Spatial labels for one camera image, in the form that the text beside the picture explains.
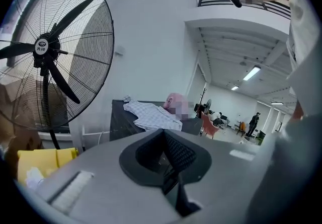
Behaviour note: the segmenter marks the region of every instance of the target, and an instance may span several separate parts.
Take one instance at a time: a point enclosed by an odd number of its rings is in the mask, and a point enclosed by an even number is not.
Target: sitting person
[[[221,125],[222,120],[220,119],[222,116],[221,112],[214,112],[210,115],[210,120],[213,122],[214,125]]]

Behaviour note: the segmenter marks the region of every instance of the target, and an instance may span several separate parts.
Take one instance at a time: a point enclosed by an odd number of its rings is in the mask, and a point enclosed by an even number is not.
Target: ceiling light
[[[252,78],[256,73],[258,73],[258,72],[259,72],[259,70],[261,70],[261,68],[260,68],[259,66],[254,66],[254,68],[252,69],[252,71],[250,71],[250,72],[248,73],[248,75],[244,77],[244,79],[243,79],[243,80],[245,80],[245,81],[249,80],[249,79],[250,79],[250,78]]]

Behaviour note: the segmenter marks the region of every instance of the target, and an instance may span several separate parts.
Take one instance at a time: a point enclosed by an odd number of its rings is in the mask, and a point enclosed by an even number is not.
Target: white floor
[[[241,138],[241,133],[236,135],[237,131],[232,130],[230,127],[226,129],[221,129],[213,136],[214,140],[227,141],[233,143],[239,143],[243,138]]]

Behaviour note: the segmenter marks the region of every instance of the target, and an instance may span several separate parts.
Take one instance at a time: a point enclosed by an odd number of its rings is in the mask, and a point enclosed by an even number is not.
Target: white label
[[[40,39],[36,42],[35,45],[35,52],[38,55],[43,55],[48,50],[48,41],[46,39]]]

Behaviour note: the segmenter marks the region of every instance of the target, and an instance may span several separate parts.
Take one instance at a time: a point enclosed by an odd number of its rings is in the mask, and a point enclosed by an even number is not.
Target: plaid cloth
[[[157,107],[152,103],[132,100],[129,96],[126,96],[123,101],[128,102],[123,105],[124,110],[129,111],[138,117],[133,123],[136,126],[145,129],[145,131],[159,128],[181,131],[182,122],[164,108]]]

